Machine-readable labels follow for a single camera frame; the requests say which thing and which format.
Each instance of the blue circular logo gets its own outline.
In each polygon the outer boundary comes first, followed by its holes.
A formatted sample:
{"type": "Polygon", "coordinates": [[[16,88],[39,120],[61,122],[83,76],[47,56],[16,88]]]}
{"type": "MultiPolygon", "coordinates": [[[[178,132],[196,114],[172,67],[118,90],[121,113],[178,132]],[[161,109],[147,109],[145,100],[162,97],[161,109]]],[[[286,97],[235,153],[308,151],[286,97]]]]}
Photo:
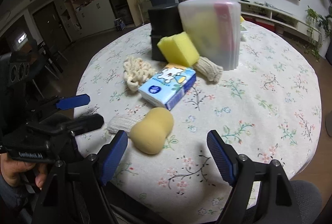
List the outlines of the blue circular logo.
{"type": "Polygon", "coordinates": [[[156,94],[161,90],[161,87],[158,86],[151,86],[149,87],[149,92],[152,94],[156,94]]]}

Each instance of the yellow sponge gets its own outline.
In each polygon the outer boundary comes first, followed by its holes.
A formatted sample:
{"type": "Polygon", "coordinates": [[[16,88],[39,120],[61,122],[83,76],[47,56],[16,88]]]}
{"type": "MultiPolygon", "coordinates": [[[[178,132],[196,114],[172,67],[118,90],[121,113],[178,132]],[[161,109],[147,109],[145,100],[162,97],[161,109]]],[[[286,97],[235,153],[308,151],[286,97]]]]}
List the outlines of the yellow sponge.
{"type": "Polygon", "coordinates": [[[185,32],[164,37],[158,42],[157,46],[169,63],[190,67],[200,58],[195,46],[185,32]]]}

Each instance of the blue gripper pad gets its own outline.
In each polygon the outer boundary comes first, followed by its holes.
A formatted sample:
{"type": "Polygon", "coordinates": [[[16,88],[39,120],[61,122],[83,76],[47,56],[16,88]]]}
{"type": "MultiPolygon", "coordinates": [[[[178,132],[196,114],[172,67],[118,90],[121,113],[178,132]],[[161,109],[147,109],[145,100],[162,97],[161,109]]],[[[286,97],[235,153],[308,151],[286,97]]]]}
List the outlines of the blue gripper pad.
{"type": "Polygon", "coordinates": [[[212,154],[223,180],[228,182],[230,186],[234,186],[236,178],[234,176],[233,164],[227,157],[226,152],[224,152],[218,138],[221,139],[216,131],[209,131],[206,138],[207,147],[212,154]]]}
{"type": "Polygon", "coordinates": [[[90,97],[88,94],[77,95],[69,98],[64,98],[58,101],[55,105],[56,108],[60,110],[68,110],[75,107],[80,107],[88,105],[90,102],[90,97]]]}
{"type": "Polygon", "coordinates": [[[102,185],[106,185],[108,181],[112,180],[115,170],[120,163],[120,160],[127,148],[127,145],[127,133],[125,131],[118,131],[111,143],[103,146],[109,146],[110,149],[108,155],[105,156],[102,173],[99,178],[102,185]]]}

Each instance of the tan makeup sponge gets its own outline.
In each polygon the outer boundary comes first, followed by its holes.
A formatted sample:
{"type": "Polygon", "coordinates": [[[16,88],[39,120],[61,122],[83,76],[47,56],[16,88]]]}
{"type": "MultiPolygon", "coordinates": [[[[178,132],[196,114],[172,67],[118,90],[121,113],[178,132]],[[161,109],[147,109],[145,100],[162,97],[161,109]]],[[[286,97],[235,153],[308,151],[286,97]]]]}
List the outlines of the tan makeup sponge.
{"type": "Polygon", "coordinates": [[[163,149],[165,139],[172,131],[173,125],[171,112],[156,107],[132,127],[130,139],[140,151],[151,155],[157,154],[163,149]]]}

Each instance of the floral tablecloth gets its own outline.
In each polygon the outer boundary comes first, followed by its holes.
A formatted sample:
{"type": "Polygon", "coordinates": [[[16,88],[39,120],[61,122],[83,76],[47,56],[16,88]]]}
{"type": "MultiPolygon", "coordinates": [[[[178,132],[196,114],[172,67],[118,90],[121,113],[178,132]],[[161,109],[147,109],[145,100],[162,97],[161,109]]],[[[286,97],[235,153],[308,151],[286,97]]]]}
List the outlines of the floral tablecloth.
{"type": "MultiPolygon", "coordinates": [[[[239,66],[223,73],[218,84],[198,74],[192,89],[171,111],[174,128],[158,155],[148,156],[128,141],[113,184],[171,223],[215,221],[230,193],[206,145],[216,129],[226,143],[253,161],[278,159],[289,178],[312,159],[321,126],[321,102],[313,68],[276,34],[243,22],[239,66]]],[[[132,94],[123,81],[123,61],[151,60],[150,24],[135,29],[99,51],[85,70],[77,94],[91,102],[74,116],[99,113],[107,123],[117,114],[145,115],[152,106],[132,94]]],[[[106,124],[76,138],[83,156],[97,153],[112,137],[106,124]]],[[[249,206],[256,203],[254,184],[249,206]]]]}

